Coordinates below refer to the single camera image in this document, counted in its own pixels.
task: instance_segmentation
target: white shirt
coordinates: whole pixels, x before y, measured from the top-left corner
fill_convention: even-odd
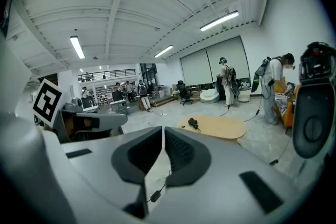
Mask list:
[[[228,75],[228,68],[231,68],[229,64],[222,65],[222,68],[220,69],[220,74],[223,76],[222,77],[222,85],[226,86],[227,84],[227,75]]]
[[[284,67],[282,66],[281,62],[278,59],[270,60],[269,64],[265,69],[265,74],[263,75],[263,83],[267,84],[272,79],[273,80],[280,80],[283,78],[282,71]]]
[[[89,94],[88,90],[86,90],[86,91],[83,92],[83,97],[88,97],[89,95],[90,94]]]
[[[127,92],[131,92],[132,91],[132,85],[126,83],[126,90],[127,90]]]

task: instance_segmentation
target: railing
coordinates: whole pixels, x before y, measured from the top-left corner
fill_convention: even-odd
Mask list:
[[[78,82],[88,82],[94,80],[104,80],[104,79],[114,79],[117,77],[128,77],[135,76],[135,69],[122,69],[122,70],[112,70],[103,71],[78,75]]]

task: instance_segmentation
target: oval table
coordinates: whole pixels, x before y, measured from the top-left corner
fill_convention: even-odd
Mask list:
[[[177,124],[177,127],[198,133],[197,129],[194,129],[188,124],[190,118],[197,120],[201,134],[237,142],[237,139],[246,133],[245,122],[238,119],[217,116],[189,115],[182,118]]]

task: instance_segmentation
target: fluorescent ceiling light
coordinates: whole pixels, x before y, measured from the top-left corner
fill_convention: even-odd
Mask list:
[[[230,19],[232,19],[234,17],[237,17],[238,15],[239,15],[238,11],[226,14],[226,15],[224,15],[221,18],[215,19],[212,22],[210,22],[210,23],[208,23],[206,25],[203,25],[202,27],[200,27],[200,30],[203,32],[203,31],[208,30],[209,28],[211,28],[211,27],[213,27],[215,25],[218,25],[218,24],[220,24],[222,22],[225,22],[226,20],[230,20]]]
[[[157,55],[155,55],[154,57],[157,58],[161,55],[163,55],[166,51],[169,51],[170,49],[174,48],[173,45],[169,45],[167,48],[165,48],[162,52],[159,52]]]
[[[77,36],[72,36],[72,37],[70,37],[70,41],[71,41],[73,47],[75,48],[75,51],[78,54],[79,58],[84,59],[85,55],[82,51],[82,48],[80,47],[78,37]]]

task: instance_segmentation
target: orange chair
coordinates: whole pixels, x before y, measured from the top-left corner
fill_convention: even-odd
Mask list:
[[[287,127],[286,132],[287,132],[288,128],[293,127],[294,108],[295,108],[295,106],[293,104],[293,101],[296,100],[299,88],[300,88],[300,84],[298,84],[295,87],[294,94],[291,97],[291,99],[288,101],[287,110],[286,110],[286,112],[284,113],[283,116],[281,116],[281,113],[280,113],[280,110],[278,109],[278,107],[276,105],[274,106],[275,112],[278,114],[278,116],[281,117],[282,121],[284,122],[283,123],[284,126]],[[284,93],[282,88],[279,85],[277,85],[277,83],[275,83],[275,92]]]

